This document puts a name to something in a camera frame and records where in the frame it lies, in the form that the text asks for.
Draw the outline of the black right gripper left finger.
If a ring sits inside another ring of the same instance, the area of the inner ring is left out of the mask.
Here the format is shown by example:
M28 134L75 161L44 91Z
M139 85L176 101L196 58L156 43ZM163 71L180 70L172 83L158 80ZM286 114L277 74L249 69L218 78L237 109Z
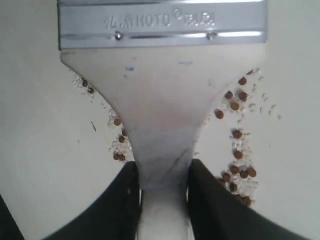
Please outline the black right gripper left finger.
M109 187L48 240L134 240L141 214L138 168L124 164Z

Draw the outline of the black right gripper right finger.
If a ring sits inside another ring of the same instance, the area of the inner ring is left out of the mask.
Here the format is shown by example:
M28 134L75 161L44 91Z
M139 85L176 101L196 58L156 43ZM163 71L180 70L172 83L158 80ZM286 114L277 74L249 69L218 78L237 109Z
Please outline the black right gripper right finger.
M188 169L188 213L196 240L318 240L320 195L311 184L278 181L256 209L232 195L199 159Z

